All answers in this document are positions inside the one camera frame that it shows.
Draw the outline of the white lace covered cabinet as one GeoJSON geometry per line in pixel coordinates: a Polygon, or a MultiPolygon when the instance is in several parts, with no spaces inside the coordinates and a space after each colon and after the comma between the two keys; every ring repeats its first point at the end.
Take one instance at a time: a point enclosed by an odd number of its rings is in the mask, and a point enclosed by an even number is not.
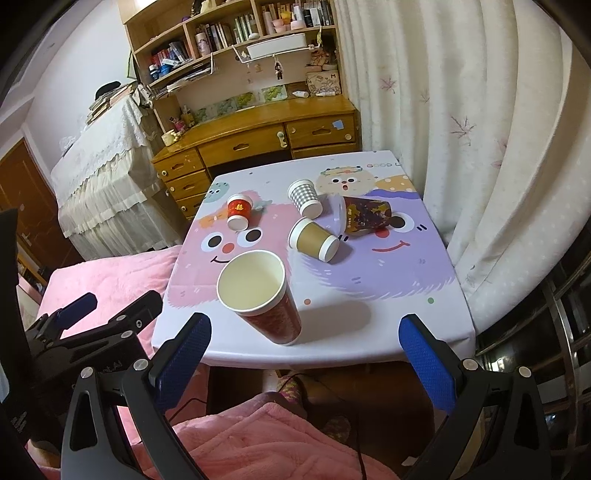
{"type": "Polygon", "coordinates": [[[186,220],[151,160],[163,147],[151,110],[126,96],[88,126],[51,171],[64,237],[85,260],[179,245],[186,220]]]}

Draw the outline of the pink fleece robe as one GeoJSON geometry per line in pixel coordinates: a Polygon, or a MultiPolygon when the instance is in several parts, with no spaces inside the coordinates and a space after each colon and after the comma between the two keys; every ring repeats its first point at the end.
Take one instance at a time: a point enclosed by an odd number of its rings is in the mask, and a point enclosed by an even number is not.
{"type": "Polygon", "coordinates": [[[174,433],[209,479],[395,479],[270,394],[222,413],[183,421],[174,433]]]}

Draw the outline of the pink bed blanket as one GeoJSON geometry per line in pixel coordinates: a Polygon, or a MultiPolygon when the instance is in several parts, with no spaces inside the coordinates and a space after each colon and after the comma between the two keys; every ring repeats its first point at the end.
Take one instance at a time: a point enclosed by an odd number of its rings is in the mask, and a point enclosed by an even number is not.
{"type": "Polygon", "coordinates": [[[64,338],[102,326],[146,292],[163,294],[181,247],[86,261],[53,272],[37,315],[51,314],[85,293],[97,307],[63,332],[64,338]]]}

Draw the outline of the cartoon printed table cover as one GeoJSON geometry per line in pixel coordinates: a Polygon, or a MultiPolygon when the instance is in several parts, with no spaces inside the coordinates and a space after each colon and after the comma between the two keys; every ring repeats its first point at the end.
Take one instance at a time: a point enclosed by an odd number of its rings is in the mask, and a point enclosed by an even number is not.
{"type": "Polygon", "coordinates": [[[194,313],[211,318],[204,360],[210,366],[307,369],[398,360],[400,320],[415,314],[460,357],[475,352],[475,327],[454,267],[420,194],[389,151],[311,157],[216,177],[195,214],[164,293],[151,343],[174,337],[194,313]],[[300,213],[287,196],[309,179],[318,195],[384,200],[405,218],[403,228],[339,236],[329,263],[293,250],[287,237],[300,213]],[[252,199],[249,227],[226,224],[226,201],[252,199]],[[287,267],[301,316],[296,342],[277,345],[226,309],[216,281],[228,262],[267,250],[287,267]]]}

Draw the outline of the wooden desk with drawers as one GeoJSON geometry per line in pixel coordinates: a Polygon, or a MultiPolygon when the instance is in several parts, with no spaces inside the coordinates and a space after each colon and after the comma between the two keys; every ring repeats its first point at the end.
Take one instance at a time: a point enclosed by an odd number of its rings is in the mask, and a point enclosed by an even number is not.
{"type": "Polygon", "coordinates": [[[273,102],[189,129],[152,159],[185,219],[197,214],[217,173],[361,149],[361,115],[345,96],[273,102]]]}

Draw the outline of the brown kraft paper cup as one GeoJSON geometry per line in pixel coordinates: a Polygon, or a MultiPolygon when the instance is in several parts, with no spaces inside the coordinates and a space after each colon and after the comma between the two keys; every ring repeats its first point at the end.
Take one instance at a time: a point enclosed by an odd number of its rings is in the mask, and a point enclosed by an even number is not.
{"type": "Polygon", "coordinates": [[[339,250],[339,238],[308,218],[301,218],[287,237],[291,249],[329,263],[339,250]]]}

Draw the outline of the small red paper cup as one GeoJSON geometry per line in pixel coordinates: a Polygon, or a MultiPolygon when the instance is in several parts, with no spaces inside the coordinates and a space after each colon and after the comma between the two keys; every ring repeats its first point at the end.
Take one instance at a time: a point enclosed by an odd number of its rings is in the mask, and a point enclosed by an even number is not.
{"type": "Polygon", "coordinates": [[[226,201],[226,224],[232,231],[245,231],[252,214],[252,199],[245,194],[235,194],[226,201]]]}

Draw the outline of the wooden bookshelf hutch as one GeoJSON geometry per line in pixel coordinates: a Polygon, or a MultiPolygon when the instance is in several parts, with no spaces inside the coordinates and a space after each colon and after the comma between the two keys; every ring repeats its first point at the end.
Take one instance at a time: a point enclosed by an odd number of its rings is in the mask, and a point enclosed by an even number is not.
{"type": "Polygon", "coordinates": [[[332,1],[120,1],[163,131],[341,90],[332,1]]]}

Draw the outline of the metal rack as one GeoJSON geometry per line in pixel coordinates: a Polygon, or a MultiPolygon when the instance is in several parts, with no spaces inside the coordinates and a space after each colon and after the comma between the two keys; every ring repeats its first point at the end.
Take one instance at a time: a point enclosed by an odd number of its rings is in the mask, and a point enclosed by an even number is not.
{"type": "Polygon", "coordinates": [[[590,261],[560,264],[531,295],[478,338],[477,359],[519,367],[537,384],[553,449],[590,443],[590,261]]]}

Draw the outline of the tall red paper cup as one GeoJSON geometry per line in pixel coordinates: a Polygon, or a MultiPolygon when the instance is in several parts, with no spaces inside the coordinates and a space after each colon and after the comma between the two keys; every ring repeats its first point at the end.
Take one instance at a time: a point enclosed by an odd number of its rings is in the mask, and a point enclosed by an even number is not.
{"type": "Polygon", "coordinates": [[[287,283],[287,267],[276,253],[252,250],[226,264],[216,281],[219,302],[277,345],[301,335],[300,314],[287,283]]]}

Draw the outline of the brown wooden door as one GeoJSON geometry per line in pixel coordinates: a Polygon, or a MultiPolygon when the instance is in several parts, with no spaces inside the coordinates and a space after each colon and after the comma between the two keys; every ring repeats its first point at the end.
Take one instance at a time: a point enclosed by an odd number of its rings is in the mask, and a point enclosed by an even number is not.
{"type": "Polygon", "coordinates": [[[20,246],[43,273],[83,261],[58,222],[58,207],[24,139],[1,158],[1,209],[18,211],[20,246]]]}

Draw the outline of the grey checkered paper cup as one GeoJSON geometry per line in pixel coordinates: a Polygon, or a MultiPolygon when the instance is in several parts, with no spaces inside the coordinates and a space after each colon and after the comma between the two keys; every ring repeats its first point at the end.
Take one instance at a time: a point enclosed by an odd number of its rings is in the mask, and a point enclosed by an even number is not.
{"type": "Polygon", "coordinates": [[[318,199],[315,184],[309,179],[294,181],[287,189],[287,196],[301,217],[314,220],[322,215],[322,202],[318,199]]]}

